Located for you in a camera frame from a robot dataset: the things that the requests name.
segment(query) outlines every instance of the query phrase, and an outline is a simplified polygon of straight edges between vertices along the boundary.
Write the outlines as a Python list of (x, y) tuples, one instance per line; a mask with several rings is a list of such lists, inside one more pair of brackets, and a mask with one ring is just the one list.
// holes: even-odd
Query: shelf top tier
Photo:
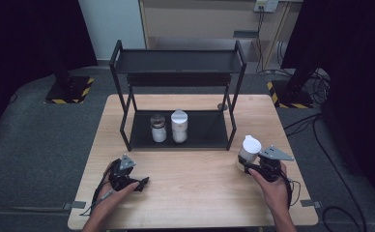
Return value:
[(121, 49), (116, 73), (240, 73), (237, 50)]

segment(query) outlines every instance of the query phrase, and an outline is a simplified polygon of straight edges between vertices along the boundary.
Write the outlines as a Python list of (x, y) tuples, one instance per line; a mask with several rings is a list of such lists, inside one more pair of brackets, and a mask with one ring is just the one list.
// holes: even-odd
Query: stand base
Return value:
[(272, 80), (268, 82), (270, 94), (275, 107), (281, 108), (312, 108), (313, 100), (306, 91), (301, 90), (295, 97), (284, 96), (288, 80)]
[(61, 89), (57, 81), (52, 85), (45, 97), (45, 103), (81, 103), (88, 95), (94, 79), (89, 76), (72, 76), (75, 83), (75, 92), (66, 94)]

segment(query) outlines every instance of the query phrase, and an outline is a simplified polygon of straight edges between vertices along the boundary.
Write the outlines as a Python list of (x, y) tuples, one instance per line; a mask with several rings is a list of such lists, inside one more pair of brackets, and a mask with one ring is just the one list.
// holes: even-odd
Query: jar lid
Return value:
[(151, 117), (151, 127), (163, 128), (165, 124), (164, 116), (161, 114), (155, 114)]

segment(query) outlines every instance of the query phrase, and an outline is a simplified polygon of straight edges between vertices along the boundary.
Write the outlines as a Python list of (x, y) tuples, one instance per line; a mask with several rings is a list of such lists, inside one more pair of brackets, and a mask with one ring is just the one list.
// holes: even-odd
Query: wall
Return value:
[(79, 0), (98, 60), (109, 60), (117, 40), (125, 48), (145, 48), (137, 0)]

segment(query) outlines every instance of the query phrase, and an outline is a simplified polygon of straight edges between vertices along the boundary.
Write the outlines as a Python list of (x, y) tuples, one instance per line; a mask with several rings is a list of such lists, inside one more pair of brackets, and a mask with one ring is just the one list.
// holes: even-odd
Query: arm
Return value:
[[(284, 163), (281, 164), (282, 171), (286, 173), (287, 169)], [(296, 231), (293, 220), (290, 217), (287, 204), (287, 188), (282, 178), (275, 182), (266, 181), (257, 171), (248, 169), (253, 179), (260, 185), (263, 190), (267, 206), (272, 212), (274, 225), (277, 232)]]
[[(135, 182), (128, 185), (126, 188), (115, 191), (113, 190), (109, 196), (107, 196), (100, 204), (98, 204), (90, 217), (88, 218), (87, 222), (85, 223), (82, 231), (89, 232), (89, 231), (100, 231), (106, 218), (115, 210), (117, 205), (131, 192), (136, 189), (139, 183)], [(110, 184), (106, 184), (102, 187), (100, 194), (98, 195), (98, 199), (101, 199), (106, 193), (112, 190), (112, 186)]]

